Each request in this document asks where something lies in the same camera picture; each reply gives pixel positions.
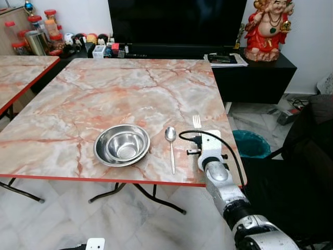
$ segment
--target metal canister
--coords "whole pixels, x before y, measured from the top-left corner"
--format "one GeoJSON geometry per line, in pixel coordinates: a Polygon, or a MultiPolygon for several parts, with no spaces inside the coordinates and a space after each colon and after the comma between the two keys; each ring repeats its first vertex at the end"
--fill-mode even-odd
{"type": "Polygon", "coordinates": [[[47,44],[47,38],[43,31],[32,30],[25,34],[32,52],[36,56],[47,56],[49,53],[49,47],[47,44]]]}

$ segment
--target fork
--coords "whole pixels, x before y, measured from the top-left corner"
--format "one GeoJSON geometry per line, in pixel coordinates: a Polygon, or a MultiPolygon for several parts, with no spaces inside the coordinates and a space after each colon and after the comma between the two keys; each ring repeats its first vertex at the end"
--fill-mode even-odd
{"type": "Polygon", "coordinates": [[[201,129],[201,120],[199,115],[193,116],[193,126],[195,129],[201,129]]]}

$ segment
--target chair backrest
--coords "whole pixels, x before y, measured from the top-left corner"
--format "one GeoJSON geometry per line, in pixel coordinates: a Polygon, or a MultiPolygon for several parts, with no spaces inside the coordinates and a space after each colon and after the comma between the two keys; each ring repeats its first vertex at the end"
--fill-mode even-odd
{"type": "Polygon", "coordinates": [[[318,95],[309,100],[292,125],[284,142],[284,160],[296,161],[314,173],[328,194],[333,193],[333,96],[318,95]]]}

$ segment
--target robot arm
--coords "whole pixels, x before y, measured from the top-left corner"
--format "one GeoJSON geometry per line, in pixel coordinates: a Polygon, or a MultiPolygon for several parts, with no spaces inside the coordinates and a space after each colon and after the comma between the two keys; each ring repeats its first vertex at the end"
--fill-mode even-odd
{"type": "MultiPolygon", "coordinates": [[[[207,131],[220,137],[217,130],[207,131]]],[[[295,250],[296,243],[264,216],[257,215],[224,165],[222,144],[210,135],[202,134],[199,149],[188,154],[200,154],[199,169],[204,171],[206,189],[216,208],[230,227],[239,250],[295,250]]]]}

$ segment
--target marble table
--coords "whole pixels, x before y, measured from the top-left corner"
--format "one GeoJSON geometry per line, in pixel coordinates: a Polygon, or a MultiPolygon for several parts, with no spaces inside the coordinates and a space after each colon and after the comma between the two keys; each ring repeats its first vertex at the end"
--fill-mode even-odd
{"type": "MultiPolygon", "coordinates": [[[[174,142],[176,175],[164,131],[217,129],[237,147],[210,64],[203,60],[75,59],[0,133],[0,176],[205,186],[190,142],[174,142]],[[147,130],[148,154],[123,168],[94,156],[97,136],[111,126],[133,123],[147,130]]],[[[240,184],[227,149],[234,181],[240,184]]],[[[243,177],[246,174],[241,165],[243,177]]]]}
{"type": "Polygon", "coordinates": [[[57,56],[0,56],[0,115],[59,61],[57,56]]]}

